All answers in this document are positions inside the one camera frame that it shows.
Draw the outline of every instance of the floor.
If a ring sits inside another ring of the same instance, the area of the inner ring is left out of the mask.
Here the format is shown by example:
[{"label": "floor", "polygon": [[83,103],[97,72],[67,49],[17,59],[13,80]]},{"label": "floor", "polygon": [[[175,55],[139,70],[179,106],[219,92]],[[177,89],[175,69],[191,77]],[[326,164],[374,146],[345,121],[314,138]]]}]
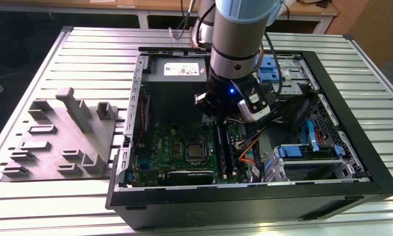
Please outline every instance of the floor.
[{"label": "floor", "polygon": [[[151,28],[174,27],[179,18],[149,19]],[[65,25],[137,28],[135,16],[0,12],[0,132],[42,59]],[[393,83],[393,58],[382,68]]]}]

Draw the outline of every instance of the blue plastic latch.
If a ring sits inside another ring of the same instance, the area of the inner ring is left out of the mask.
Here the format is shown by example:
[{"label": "blue plastic latch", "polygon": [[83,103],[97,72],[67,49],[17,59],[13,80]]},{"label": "blue plastic latch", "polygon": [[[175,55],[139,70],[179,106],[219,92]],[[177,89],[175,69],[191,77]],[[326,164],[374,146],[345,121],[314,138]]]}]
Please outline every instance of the blue plastic latch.
[{"label": "blue plastic latch", "polygon": [[298,146],[281,146],[285,150],[286,156],[301,156],[301,151]]},{"label": "blue plastic latch", "polygon": [[275,63],[269,56],[263,56],[261,67],[257,70],[257,77],[258,77],[261,83],[266,83],[266,82],[278,83],[279,82],[279,77],[278,77],[277,70],[275,70]]},{"label": "blue plastic latch", "polygon": [[285,151],[281,147],[277,148],[277,152],[279,154],[279,157],[285,157]]},{"label": "blue plastic latch", "polygon": [[269,166],[270,166],[270,160],[266,162],[266,164],[263,166],[263,171],[267,169]]},{"label": "blue plastic latch", "polygon": [[131,173],[127,174],[127,181],[131,182],[133,181],[133,176]]},{"label": "blue plastic latch", "polygon": [[342,156],[342,148],[341,148],[341,146],[334,145],[333,150],[334,150],[334,153],[335,153],[337,157],[341,157]]},{"label": "blue plastic latch", "polygon": [[318,146],[315,142],[315,133],[314,133],[314,126],[313,122],[310,119],[306,119],[302,123],[302,129],[301,129],[301,141],[303,144],[307,143],[307,135],[306,135],[306,130],[309,132],[309,140],[311,143],[313,151],[318,151]]}]

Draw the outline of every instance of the green circuit board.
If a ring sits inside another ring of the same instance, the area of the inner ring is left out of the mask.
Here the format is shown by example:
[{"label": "green circuit board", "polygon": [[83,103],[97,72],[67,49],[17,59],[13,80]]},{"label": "green circuit board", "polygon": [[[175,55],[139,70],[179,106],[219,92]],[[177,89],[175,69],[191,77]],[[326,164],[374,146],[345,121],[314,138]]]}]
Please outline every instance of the green circuit board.
[{"label": "green circuit board", "polygon": [[[230,141],[241,139],[238,125],[229,125]],[[166,171],[211,171],[214,183],[237,183],[245,178],[237,174],[233,178],[218,175],[217,157],[213,137],[213,123],[155,123],[151,139],[151,154],[135,157],[138,171],[134,178],[139,186],[157,186],[157,178]],[[203,142],[205,160],[191,163],[186,159],[187,147],[194,142]]]}]

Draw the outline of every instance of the power supply label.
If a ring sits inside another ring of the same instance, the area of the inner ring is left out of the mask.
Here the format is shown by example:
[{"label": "power supply label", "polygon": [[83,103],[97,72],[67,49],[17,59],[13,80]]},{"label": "power supply label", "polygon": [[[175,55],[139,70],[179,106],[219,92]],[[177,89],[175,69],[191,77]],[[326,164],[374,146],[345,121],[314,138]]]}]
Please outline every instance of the power supply label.
[{"label": "power supply label", "polygon": [[163,64],[163,75],[198,75],[197,63],[166,63]]}]

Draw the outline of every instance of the aluminum table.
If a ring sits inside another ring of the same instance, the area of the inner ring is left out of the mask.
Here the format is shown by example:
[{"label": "aluminum table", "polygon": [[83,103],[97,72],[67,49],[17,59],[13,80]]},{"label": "aluminum table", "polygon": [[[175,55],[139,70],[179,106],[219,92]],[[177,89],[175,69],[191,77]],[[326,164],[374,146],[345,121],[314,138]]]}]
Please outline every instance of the aluminum table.
[{"label": "aluminum table", "polygon": [[[347,106],[393,175],[393,86],[353,40],[339,35],[270,33],[277,50],[317,53]],[[119,108],[113,159],[122,143],[129,88],[138,46],[187,47],[165,30],[65,27],[0,134],[0,171],[31,120],[33,99],[59,104],[54,92],[73,87],[87,106],[109,101]],[[109,235],[134,231],[105,210],[109,180],[0,182],[0,235]],[[275,222],[155,230],[169,235],[393,235],[393,197],[317,221]]]}]

